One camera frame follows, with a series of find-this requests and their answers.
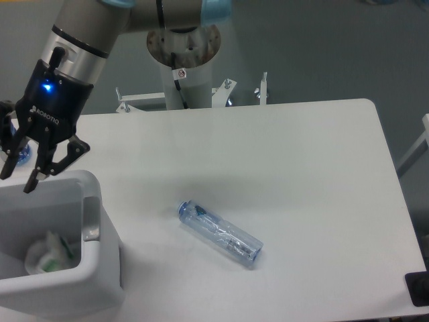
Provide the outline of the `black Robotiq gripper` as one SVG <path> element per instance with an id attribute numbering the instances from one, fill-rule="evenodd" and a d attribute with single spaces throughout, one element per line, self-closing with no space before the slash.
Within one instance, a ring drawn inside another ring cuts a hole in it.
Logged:
<path id="1" fill-rule="evenodd" d="M 39 181 L 60 174 L 90 151 L 90 146 L 76 136 L 76 123 L 94 86 L 47 72 L 48 65 L 39 59 L 17 104 L 1 102 L 1 151 L 7 157 L 1 180 L 13 174 L 19 153 L 28 141 L 39 142 L 36 165 L 24 193 L 31 193 Z M 11 116 L 15 111 L 19 128 L 13 135 Z M 66 140 L 65 157 L 54 162 L 57 145 Z"/>

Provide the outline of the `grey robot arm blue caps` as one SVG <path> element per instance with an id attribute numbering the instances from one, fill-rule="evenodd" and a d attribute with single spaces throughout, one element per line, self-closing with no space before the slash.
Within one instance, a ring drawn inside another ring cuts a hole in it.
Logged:
<path id="1" fill-rule="evenodd" d="M 89 152 L 76 124 L 121 34 L 189 30 L 231 12 L 230 1 L 65 1 L 23 97 L 1 102 L 1 178 L 13 174 L 29 141 L 38 151 L 25 193 Z"/>

